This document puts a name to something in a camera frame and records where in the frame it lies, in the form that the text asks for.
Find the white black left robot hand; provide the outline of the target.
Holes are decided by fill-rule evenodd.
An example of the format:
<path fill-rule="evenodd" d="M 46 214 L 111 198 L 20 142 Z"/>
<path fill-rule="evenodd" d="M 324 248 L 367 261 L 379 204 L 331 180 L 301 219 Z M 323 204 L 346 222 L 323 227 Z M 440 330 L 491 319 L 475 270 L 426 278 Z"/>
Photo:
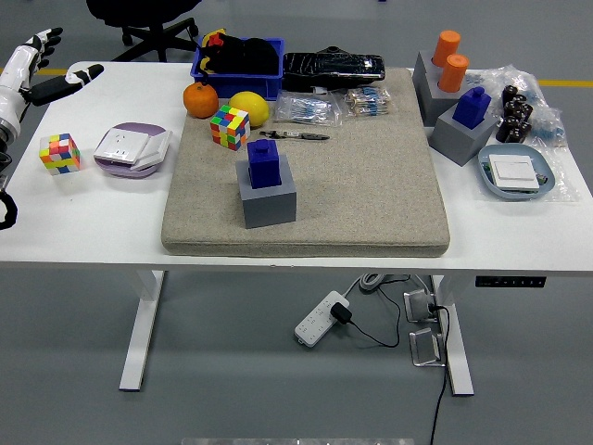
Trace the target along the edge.
<path fill-rule="evenodd" d="M 62 32 L 50 28 L 34 34 L 15 49 L 1 73 L 1 124 L 15 134 L 28 105 L 39 107 L 73 95 L 104 71 L 101 64 L 94 64 L 31 86 L 33 75 L 48 64 Z"/>

